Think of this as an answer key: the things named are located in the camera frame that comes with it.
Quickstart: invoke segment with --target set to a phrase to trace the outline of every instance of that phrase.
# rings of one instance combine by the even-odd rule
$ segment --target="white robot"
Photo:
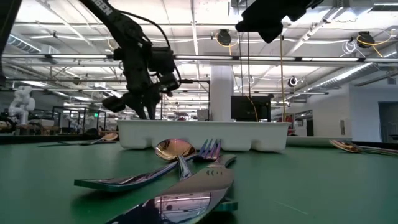
[[[29,111],[35,109],[35,99],[30,97],[32,87],[20,86],[14,92],[14,100],[8,108],[9,116],[16,121],[15,115],[19,114],[19,124],[27,124]]]

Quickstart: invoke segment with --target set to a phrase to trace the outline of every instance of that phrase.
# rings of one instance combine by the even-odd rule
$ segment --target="ceiling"
[[[62,23],[62,20],[51,13],[43,5],[36,0],[23,0],[20,11],[17,15],[12,33],[19,34],[33,45],[35,43],[50,45],[57,49],[61,54],[110,54],[116,43],[110,37],[105,26],[102,26],[92,13],[90,13],[84,5],[77,0],[48,0],[51,10],[60,17],[65,19],[78,31],[84,38],[92,41],[93,45],[89,45],[84,40],[71,31]],[[142,17],[153,20],[162,24],[162,28],[167,34],[171,42],[181,41],[180,43],[172,43],[174,54],[178,55],[229,55],[229,48],[223,47],[217,43],[214,37],[219,29],[229,29],[233,39],[233,43],[238,40],[238,33],[234,25],[238,22],[238,16],[228,16],[227,0],[194,0],[193,10],[191,1],[181,0],[109,0],[109,3],[116,9],[122,9],[131,13],[138,14]],[[282,51],[288,52],[297,41],[306,34],[313,26],[319,22],[327,11],[319,13],[307,13],[296,22],[284,19],[284,37],[282,42]],[[195,51],[195,43],[193,41],[192,13],[196,20],[196,35],[198,38],[198,50]],[[304,43],[296,51],[289,56],[311,56],[311,57],[358,57],[359,52],[354,51],[353,54],[343,55],[345,43],[351,37],[356,37],[359,31],[369,31],[376,41],[383,41],[393,35],[390,42],[379,45],[382,49],[390,44],[395,43],[396,30],[391,31],[391,27],[398,24],[398,12],[368,12],[358,16],[351,21],[330,21],[314,32],[307,43]],[[165,45],[163,37],[159,30],[154,26],[150,26],[145,21],[139,19],[134,20],[142,25],[144,33],[152,40],[155,45]],[[58,38],[52,37],[56,32]],[[236,44],[231,48],[231,55],[248,55],[265,56],[280,55],[280,41],[276,40],[267,44],[261,40],[257,33],[240,33],[241,46]],[[338,43],[326,43],[330,41],[340,41]],[[359,49],[365,56],[373,54],[372,48]],[[23,53],[20,50],[8,46],[5,53]],[[194,63],[180,64],[178,69],[182,74],[182,78],[190,78],[200,80],[208,80],[211,75],[210,64],[201,63],[197,66]],[[243,75],[248,73],[248,65],[232,65],[234,74],[239,78],[241,71]],[[49,67],[31,67],[32,69],[48,74]],[[54,71],[60,71],[63,67],[53,67]],[[121,70],[118,67],[71,67],[67,72],[60,72],[59,78],[70,78],[79,76],[83,78],[114,78],[119,77]],[[308,64],[301,66],[287,65],[284,66],[284,77],[297,77],[303,82],[311,84],[329,73],[339,69],[338,66],[311,66]],[[273,65],[250,65],[250,75],[253,80],[252,90],[280,90],[280,67]],[[70,88],[87,88],[88,83],[82,85],[74,85],[67,83]],[[108,88],[125,88],[125,83],[107,83]],[[182,85],[181,89],[203,90],[200,85]],[[170,99],[207,99],[206,93],[200,94],[175,94]]]

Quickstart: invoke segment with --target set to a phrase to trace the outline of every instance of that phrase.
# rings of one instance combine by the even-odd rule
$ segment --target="table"
[[[119,144],[42,144],[0,146],[2,223],[104,223],[178,181],[175,171],[132,192],[75,187],[74,179],[141,174],[165,162],[150,149]],[[220,215],[225,223],[398,223],[396,157],[297,147],[235,154],[231,197],[239,209],[212,213],[205,223]],[[192,172],[205,167],[188,165]]]

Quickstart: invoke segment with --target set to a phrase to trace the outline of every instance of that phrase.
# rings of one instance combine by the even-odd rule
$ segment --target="fork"
[[[180,166],[180,180],[183,180],[190,176],[190,172],[187,169],[188,166],[185,161],[189,161],[191,159],[195,159],[195,162],[215,161],[218,158],[221,149],[221,140],[216,140],[213,145],[212,142],[213,140],[210,139],[210,142],[208,143],[207,139],[198,154],[191,155],[187,158],[177,158],[177,161],[172,162],[152,172],[130,177],[110,178],[102,180],[75,179],[74,185],[80,187],[88,187],[96,190],[104,190],[107,192],[122,192],[126,190],[138,189],[139,187],[143,187],[167,174],[168,172],[173,170],[177,166],[177,164],[179,164]]]

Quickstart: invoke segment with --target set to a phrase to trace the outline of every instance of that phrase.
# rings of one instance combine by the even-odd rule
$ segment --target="green table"
[[[178,181],[175,171],[122,194],[75,187],[74,179],[141,174],[165,162],[119,144],[39,145],[0,146],[1,223],[104,223]],[[293,147],[235,154],[231,196],[239,210],[223,214],[225,223],[398,223],[396,157]]]

